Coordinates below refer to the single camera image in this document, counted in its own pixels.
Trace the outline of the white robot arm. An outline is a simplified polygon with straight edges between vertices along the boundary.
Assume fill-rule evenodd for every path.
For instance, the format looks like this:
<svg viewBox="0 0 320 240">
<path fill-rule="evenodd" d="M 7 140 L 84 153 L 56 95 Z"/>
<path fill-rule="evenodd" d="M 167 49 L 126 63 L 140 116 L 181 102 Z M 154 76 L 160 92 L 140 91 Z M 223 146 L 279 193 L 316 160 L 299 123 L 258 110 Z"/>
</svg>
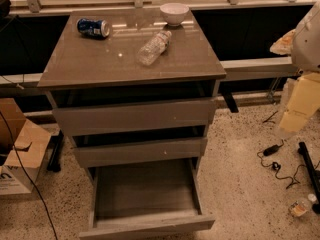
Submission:
<svg viewBox="0 0 320 240">
<path fill-rule="evenodd" d="M 320 2 L 296 26 L 291 59 L 303 73 L 288 79 L 282 92 L 276 132 L 283 139 L 300 131 L 320 108 Z"/>
</svg>

